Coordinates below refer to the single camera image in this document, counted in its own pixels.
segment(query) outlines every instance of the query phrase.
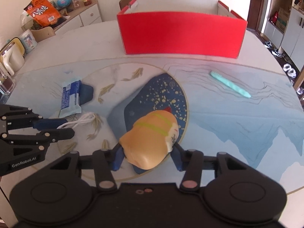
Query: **red box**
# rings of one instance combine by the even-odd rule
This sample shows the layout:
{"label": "red box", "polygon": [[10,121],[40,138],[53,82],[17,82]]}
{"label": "red box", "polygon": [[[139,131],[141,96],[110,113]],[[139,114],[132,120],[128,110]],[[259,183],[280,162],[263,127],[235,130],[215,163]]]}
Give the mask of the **red box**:
{"label": "red box", "polygon": [[237,58],[247,27],[219,0],[132,0],[117,20],[126,54]]}

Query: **toy bread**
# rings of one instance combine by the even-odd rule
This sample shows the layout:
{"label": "toy bread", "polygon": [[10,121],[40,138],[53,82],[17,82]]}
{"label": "toy bread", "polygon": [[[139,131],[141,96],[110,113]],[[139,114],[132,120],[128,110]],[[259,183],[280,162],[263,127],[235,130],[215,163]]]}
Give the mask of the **toy bread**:
{"label": "toy bread", "polygon": [[171,109],[167,108],[152,111],[138,119],[119,142],[131,164],[149,170],[157,166],[172,151],[177,138],[177,120]]}

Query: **yellow stripe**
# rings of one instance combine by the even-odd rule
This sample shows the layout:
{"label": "yellow stripe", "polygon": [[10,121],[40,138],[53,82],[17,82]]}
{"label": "yellow stripe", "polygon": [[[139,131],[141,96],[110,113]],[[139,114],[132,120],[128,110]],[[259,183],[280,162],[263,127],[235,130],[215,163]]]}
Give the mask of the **yellow stripe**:
{"label": "yellow stripe", "polygon": [[167,118],[163,117],[162,115],[159,115],[159,114],[156,114],[156,113],[152,113],[151,115],[157,116],[158,118],[164,120],[170,127],[172,126],[172,122],[170,122]]}
{"label": "yellow stripe", "polygon": [[154,130],[155,132],[158,132],[158,133],[162,134],[163,136],[168,136],[168,133],[166,133],[161,128],[159,128],[157,126],[154,126],[152,124],[149,124],[149,123],[146,123],[146,122],[136,122],[136,123],[134,123],[134,126],[137,126],[137,125],[150,128],[150,129]]}

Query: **white cabinet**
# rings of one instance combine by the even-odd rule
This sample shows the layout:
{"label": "white cabinet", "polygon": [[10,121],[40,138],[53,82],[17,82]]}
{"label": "white cabinet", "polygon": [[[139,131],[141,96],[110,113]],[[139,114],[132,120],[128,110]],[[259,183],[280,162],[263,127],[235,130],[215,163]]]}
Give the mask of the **white cabinet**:
{"label": "white cabinet", "polygon": [[301,71],[304,65],[304,29],[300,33],[290,58]]}
{"label": "white cabinet", "polygon": [[70,30],[77,29],[82,27],[82,22],[79,16],[71,19],[68,23],[60,27],[58,30],[55,31],[56,35],[62,35]]}
{"label": "white cabinet", "polygon": [[100,17],[97,4],[80,13],[80,17],[84,26],[88,26],[94,22],[98,17]]}
{"label": "white cabinet", "polygon": [[291,56],[304,24],[304,15],[292,8],[281,47]]}
{"label": "white cabinet", "polygon": [[266,23],[264,35],[269,38],[272,44],[279,48],[283,39],[283,33],[277,29],[273,24],[269,21]]}
{"label": "white cabinet", "polygon": [[69,15],[74,18],[64,22],[62,27],[58,29],[55,28],[55,34],[62,35],[73,29],[102,22],[98,2],[97,0],[92,1],[93,3],[91,5],[80,7],[69,13]]}
{"label": "white cabinet", "polygon": [[90,25],[100,23],[102,22],[101,17],[98,17],[96,20],[94,20]]}

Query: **blue snack wrapper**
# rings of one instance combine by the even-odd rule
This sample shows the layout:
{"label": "blue snack wrapper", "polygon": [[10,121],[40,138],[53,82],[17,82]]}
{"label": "blue snack wrapper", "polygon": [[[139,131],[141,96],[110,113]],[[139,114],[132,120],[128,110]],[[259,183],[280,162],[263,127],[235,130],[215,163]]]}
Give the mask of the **blue snack wrapper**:
{"label": "blue snack wrapper", "polygon": [[59,118],[70,116],[75,113],[81,113],[81,107],[79,105],[80,85],[81,81],[79,79],[72,79],[63,83]]}

